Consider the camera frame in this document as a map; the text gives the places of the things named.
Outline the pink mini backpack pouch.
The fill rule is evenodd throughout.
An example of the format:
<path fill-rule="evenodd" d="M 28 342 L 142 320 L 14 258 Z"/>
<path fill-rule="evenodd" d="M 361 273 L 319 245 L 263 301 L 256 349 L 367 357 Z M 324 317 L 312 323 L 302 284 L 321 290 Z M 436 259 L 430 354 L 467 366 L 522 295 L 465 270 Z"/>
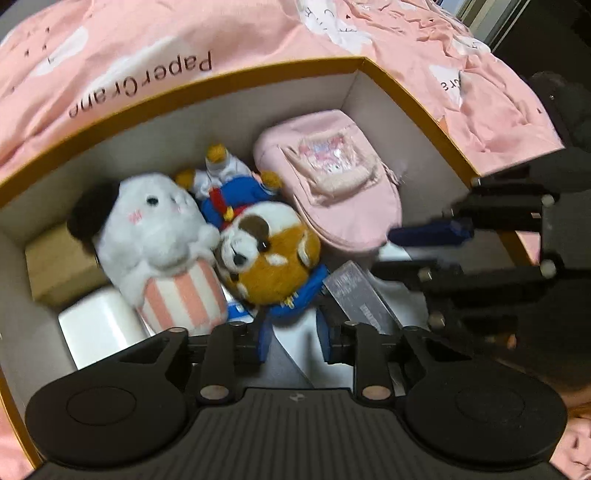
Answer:
<path fill-rule="evenodd" d="M 341 110 L 266 129 L 253 146 L 253 160 L 259 171 L 279 175 L 283 196 L 332 248 L 369 254 L 402 224 L 398 178 Z"/>

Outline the dark printed card box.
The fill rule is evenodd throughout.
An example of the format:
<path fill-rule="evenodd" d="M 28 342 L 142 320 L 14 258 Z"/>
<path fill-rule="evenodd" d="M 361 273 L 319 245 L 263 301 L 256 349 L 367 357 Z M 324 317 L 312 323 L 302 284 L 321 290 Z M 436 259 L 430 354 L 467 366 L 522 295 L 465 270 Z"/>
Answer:
<path fill-rule="evenodd" d="M 372 325 L 384 335 L 394 335 L 402 324 L 358 263 L 349 260 L 324 280 L 325 289 L 346 319 Z"/>

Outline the white rectangular box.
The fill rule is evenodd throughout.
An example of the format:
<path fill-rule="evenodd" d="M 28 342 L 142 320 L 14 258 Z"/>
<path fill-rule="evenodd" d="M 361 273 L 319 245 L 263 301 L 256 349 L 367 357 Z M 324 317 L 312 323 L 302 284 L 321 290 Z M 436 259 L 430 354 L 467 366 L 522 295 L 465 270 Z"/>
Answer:
<path fill-rule="evenodd" d="M 148 337 L 136 311 L 111 286 L 98 289 L 63 310 L 58 322 L 77 369 Z"/>

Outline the white seal plush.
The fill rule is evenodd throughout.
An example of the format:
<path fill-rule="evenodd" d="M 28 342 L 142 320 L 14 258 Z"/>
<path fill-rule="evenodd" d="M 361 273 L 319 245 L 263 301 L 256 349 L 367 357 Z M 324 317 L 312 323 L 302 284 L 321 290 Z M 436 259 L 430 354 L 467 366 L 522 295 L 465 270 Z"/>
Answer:
<path fill-rule="evenodd" d="M 112 285 L 153 332 L 181 327 L 207 335 L 228 320 L 214 272 L 219 231 L 170 177 L 147 173 L 87 190 L 67 229 L 92 246 Z"/>

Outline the duck sailor plush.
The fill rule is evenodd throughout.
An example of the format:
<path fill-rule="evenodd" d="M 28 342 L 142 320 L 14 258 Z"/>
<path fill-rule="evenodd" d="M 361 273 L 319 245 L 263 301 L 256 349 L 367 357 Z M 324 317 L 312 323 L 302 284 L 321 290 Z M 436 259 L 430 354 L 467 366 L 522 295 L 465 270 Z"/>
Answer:
<path fill-rule="evenodd" d="M 253 204 L 273 200 L 283 182 L 274 172 L 254 173 L 224 145 L 213 144 L 205 154 L 205 169 L 184 169 L 174 181 L 187 190 L 207 223 L 222 231 Z"/>

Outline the orange cardboard box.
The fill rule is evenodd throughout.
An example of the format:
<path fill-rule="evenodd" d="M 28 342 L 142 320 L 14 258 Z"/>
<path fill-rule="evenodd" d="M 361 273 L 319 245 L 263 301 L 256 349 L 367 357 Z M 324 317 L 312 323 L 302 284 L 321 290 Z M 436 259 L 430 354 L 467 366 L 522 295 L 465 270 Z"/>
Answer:
<path fill-rule="evenodd" d="M 264 129 L 339 108 L 403 181 L 404 217 L 418 221 L 462 195 L 481 170 L 394 78 L 363 57 L 266 65 L 154 96 L 64 138 L 1 186 L 1 403 L 28 461 L 41 458 L 24 424 L 28 400 L 70 373 L 57 318 L 32 299 L 25 245 L 62 222 L 78 196 L 108 178 L 172 173 L 214 142 L 249 158 Z"/>

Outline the pink bed duvet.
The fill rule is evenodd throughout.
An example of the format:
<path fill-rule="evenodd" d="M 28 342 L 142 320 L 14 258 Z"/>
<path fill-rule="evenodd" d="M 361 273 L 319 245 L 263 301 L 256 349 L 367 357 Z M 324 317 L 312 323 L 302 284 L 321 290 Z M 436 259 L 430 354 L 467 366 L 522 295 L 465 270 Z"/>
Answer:
<path fill-rule="evenodd" d="M 63 1 L 1 44 L 1 185 L 64 138 L 223 74 L 363 57 L 489 173 L 559 149 L 536 94 L 430 1 Z"/>

